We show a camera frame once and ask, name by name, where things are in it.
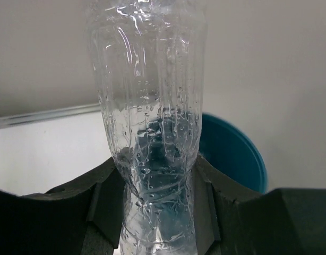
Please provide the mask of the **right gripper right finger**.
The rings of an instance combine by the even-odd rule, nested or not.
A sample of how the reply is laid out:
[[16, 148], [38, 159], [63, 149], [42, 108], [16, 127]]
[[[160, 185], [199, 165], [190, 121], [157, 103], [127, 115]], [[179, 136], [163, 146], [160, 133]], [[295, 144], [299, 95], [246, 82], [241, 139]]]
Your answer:
[[326, 189], [260, 194], [201, 156], [192, 180], [199, 254], [326, 254]]

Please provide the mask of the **clear bottle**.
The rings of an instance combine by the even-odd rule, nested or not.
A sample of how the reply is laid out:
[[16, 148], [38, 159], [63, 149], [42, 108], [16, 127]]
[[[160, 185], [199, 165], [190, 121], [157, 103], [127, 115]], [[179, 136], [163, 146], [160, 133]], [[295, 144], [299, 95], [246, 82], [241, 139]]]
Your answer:
[[87, 31], [109, 150], [125, 181], [121, 254], [197, 254], [203, 1], [91, 1]]

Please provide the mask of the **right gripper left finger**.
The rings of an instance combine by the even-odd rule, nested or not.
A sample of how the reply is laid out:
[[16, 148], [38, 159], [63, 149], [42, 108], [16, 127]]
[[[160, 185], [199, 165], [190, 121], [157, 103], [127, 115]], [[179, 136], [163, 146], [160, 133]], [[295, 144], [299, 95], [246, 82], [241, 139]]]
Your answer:
[[0, 254], [112, 254], [121, 232], [124, 184], [108, 159], [46, 193], [0, 190]]

